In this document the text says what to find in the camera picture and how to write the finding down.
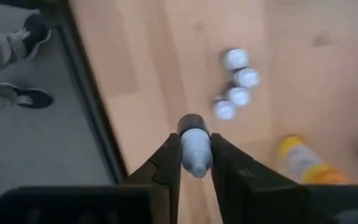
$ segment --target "yellow object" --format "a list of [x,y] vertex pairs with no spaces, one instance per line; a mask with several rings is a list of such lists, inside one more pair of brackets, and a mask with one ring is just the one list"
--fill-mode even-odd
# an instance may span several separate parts
[[281,142],[278,156],[288,171],[303,184],[347,184],[339,171],[325,164],[298,136],[288,136]]

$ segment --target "black frame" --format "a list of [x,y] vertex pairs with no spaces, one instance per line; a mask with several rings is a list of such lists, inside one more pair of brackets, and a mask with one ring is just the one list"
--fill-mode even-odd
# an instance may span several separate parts
[[54,37],[61,46],[73,87],[104,158],[110,179],[114,184],[121,183],[127,178],[128,172],[98,92],[70,5],[68,1],[60,1],[58,4],[42,7],[40,13],[56,34]]

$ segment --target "person's leg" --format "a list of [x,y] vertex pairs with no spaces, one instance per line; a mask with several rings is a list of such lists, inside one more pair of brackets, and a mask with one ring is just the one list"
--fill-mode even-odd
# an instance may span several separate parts
[[[18,60],[34,57],[39,45],[48,41],[50,35],[51,31],[39,14],[30,15],[19,31],[0,34],[0,69]],[[41,109],[52,102],[53,98],[44,90],[21,89],[9,83],[0,83],[0,110],[10,105]]]
[[0,69],[36,54],[40,44],[48,41],[51,31],[40,14],[30,15],[23,28],[11,34],[0,34]]
[[11,105],[31,109],[50,106],[53,98],[44,90],[37,88],[19,88],[10,83],[0,83],[0,110]]

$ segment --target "shoe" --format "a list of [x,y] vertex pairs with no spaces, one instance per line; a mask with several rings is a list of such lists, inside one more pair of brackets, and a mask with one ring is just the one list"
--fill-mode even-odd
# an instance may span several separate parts
[[24,22],[24,26],[16,33],[22,35],[22,43],[26,48],[27,57],[35,57],[39,46],[50,40],[52,32],[48,29],[40,14],[31,14]]
[[10,83],[0,83],[0,87],[10,88],[17,94],[18,106],[31,109],[42,109],[50,106],[54,99],[44,90],[38,88],[19,88]]

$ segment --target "white shoe sole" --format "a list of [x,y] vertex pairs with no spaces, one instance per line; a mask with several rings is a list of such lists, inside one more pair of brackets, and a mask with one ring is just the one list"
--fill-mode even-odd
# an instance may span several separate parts
[[47,33],[47,37],[46,37],[44,40],[40,41],[39,43],[37,43],[37,44],[35,45],[34,49],[33,49],[32,52],[26,57],[26,59],[32,59],[32,58],[34,58],[34,57],[37,55],[40,46],[41,46],[42,44],[44,44],[44,43],[47,43],[47,42],[51,39],[51,37],[52,37],[52,31],[51,31],[51,29],[49,29],[49,32]]
[[44,94],[46,94],[46,95],[48,95],[48,96],[51,97],[51,95],[50,95],[49,93],[47,93],[46,91],[44,91],[44,90],[42,90],[42,89],[40,89],[40,88],[19,88],[18,86],[15,86],[15,85],[13,85],[13,84],[11,84],[11,83],[6,83],[6,82],[0,83],[0,86],[7,86],[7,87],[10,87],[10,88],[17,88],[17,89],[19,89],[19,90],[34,90],[34,91],[40,91],[40,92],[42,92],[42,93],[44,93]]

